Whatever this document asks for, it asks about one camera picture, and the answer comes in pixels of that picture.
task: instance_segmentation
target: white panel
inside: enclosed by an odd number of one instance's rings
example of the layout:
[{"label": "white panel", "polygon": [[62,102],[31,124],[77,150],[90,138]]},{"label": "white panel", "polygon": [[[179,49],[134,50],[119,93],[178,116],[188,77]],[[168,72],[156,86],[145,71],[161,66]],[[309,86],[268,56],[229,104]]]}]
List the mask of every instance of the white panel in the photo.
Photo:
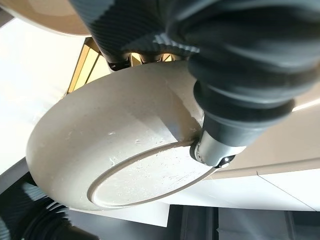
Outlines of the white panel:
[{"label": "white panel", "polygon": [[96,214],[110,218],[123,219],[137,223],[156,225],[166,227],[168,223],[170,205],[163,202],[149,202],[133,207],[106,210],[106,211],[84,211],[72,209],[75,211]]},{"label": "white panel", "polygon": [[18,19],[0,28],[0,174],[26,155],[35,124],[67,91],[83,42]]},{"label": "white panel", "polygon": [[[236,156],[220,172],[290,163],[320,158],[320,105],[293,112],[283,122],[269,128],[256,142]],[[270,170],[275,173],[277,166]],[[300,169],[290,168],[287,172]]]},{"label": "white panel", "polygon": [[317,188],[320,169],[266,174],[261,177],[314,210],[320,211],[320,191]]},{"label": "white panel", "polygon": [[161,201],[208,207],[313,211],[259,176],[203,180]]}]

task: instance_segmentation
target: milled disc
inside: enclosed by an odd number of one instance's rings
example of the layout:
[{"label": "milled disc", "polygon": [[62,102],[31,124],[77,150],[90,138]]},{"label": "milled disc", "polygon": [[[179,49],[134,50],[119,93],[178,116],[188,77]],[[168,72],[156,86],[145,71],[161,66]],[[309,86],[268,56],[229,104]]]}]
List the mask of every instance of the milled disc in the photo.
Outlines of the milled disc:
[{"label": "milled disc", "polygon": [[116,165],[97,179],[89,199],[103,208],[142,204],[187,188],[212,172],[190,157],[189,146],[169,144]]}]

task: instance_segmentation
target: white surface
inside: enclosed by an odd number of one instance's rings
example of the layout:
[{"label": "white surface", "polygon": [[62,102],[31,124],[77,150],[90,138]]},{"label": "white surface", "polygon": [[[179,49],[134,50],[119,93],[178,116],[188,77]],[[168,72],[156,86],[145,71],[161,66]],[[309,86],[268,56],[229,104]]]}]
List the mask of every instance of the white surface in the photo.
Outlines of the white surface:
[{"label": "white surface", "polygon": [[0,174],[26,155],[35,124],[67,91],[83,41],[18,19],[0,28]]},{"label": "white surface", "polygon": [[190,146],[159,149],[113,171],[94,185],[90,200],[101,207],[139,204],[176,191],[212,168],[190,157]]},{"label": "white surface", "polygon": [[123,219],[137,223],[166,227],[168,223],[169,208],[170,205],[167,203],[154,201],[128,208],[107,211],[72,210],[110,218]]},{"label": "white surface", "polygon": [[262,178],[286,193],[320,211],[320,169],[261,175]]},{"label": "white surface", "polygon": [[222,208],[313,211],[257,175],[203,180],[161,201]]}]

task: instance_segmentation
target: curved surface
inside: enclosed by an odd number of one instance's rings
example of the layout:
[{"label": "curved surface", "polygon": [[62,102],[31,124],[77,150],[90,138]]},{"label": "curved surface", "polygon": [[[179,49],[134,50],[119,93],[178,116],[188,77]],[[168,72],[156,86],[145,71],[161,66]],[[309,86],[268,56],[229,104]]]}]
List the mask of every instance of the curved surface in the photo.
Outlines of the curved surface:
[{"label": "curved surface", "polygon": [[[203,111],[193,98],[194,82],[183,61],[151,63],[117,71],[67,95],[44,115],[30,136],[26,160],[33,179],[66,206],[107,209],[87,197],[102,174],[141,153],[184,144],[200,134]],[[189,168],[188,161],[195,162],[189,148],[184,149],[183,154],[172,153],[172,161],[178,157],[183,163],[182,173]],[[151,162],[161,160],[154,156]],[[199,181],[207,168],[196,171],[190,182]],[[134,180],[126,183],[139,187]],[[121,199],[116,202],[127,204]]]},{"label": "curved surface", "polygon": [[0,0],[11,15],[58,34],[89,37],[90,33],[68,0]]}]

